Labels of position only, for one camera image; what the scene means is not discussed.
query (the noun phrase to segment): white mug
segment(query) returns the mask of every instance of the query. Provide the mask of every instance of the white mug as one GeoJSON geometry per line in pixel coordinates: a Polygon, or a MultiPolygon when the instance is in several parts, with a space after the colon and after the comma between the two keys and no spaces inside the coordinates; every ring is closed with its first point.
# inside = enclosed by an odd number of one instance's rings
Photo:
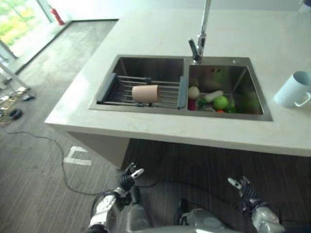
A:
{"type": "Polygon", "coordinates": [[[301,107],[311,99],[311,73],[297,71],[286,81],[274,96],[276,103],[283,107],[301,107]]]}

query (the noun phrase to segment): white countertop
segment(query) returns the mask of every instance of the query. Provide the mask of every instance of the white countertop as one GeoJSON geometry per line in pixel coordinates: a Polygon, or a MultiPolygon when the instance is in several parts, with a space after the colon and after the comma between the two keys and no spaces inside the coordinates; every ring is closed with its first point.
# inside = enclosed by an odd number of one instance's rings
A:
{"type": "Polygon", "coordinates": [[[204,56],[249,57],[272,122],[89,110],[117,54],[190,56],[202,11],[137,11],[119,20],[46,123],[65,131],[311,156],[311,105],[283,108],[274,94],[311,70],[311,15],[211,11],[204,56]]]}

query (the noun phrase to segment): fire extinguisher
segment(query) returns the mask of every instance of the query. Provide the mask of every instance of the fire extinguisher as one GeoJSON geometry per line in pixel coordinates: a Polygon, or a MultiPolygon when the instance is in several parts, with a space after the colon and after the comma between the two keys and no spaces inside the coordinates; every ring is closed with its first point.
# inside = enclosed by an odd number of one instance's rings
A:
{"type": "Polygon", "coordinates": [[[64,25],[65,23],[63,22],[63,20],[59,16],[58,12],[54,8],[52,8],[51,6],[50,6],[50,8],[51,8],[50,12],[51,12],[51,14],[53,14],[55,16],[55,19],[57,20],[58,24],[60,26],[64,25]]]}

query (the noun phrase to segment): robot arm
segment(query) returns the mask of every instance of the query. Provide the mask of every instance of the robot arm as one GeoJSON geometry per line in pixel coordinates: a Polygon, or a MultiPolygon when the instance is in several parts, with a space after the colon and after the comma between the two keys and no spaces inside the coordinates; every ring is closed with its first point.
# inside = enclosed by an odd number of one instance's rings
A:
{"type": "Polygon", "coordinates": [[[283,233],[285,228],[279,223],[278,217],[263,202],[250,181],[243,176],[240,182],[228,178],[230,184],[239,190],[242,198],[242,211],[251,214],[253,225],[258,233],[283,233]]]}
{"type": "Polygon", "coordinates": [[[134,186],[134,180],[142,175],[144,169],[137,169],[131,163],[120,177],[118,187],[101,194],[102,200],[96,207],[86,233],[108,233],[115,223],[116,215],[132,201],[129,190],[134,186]]]}

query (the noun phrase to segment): faucet handle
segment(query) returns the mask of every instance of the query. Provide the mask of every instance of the faucet handle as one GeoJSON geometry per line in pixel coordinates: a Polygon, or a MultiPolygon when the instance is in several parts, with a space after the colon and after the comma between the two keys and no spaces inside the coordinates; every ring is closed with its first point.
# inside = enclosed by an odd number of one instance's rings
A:
{"type": "Polygon", "coordinates": [[[197,50],[197,48],[195,46],[195,43],[194,43],[194,40],[192,38],[189,40],[189,45],[190,45],[190,48],[192,50],[192,57],[193,57],[193,59],[195,61],[200,61],[201,57],[198,54],[198,50],[197,50]]]}

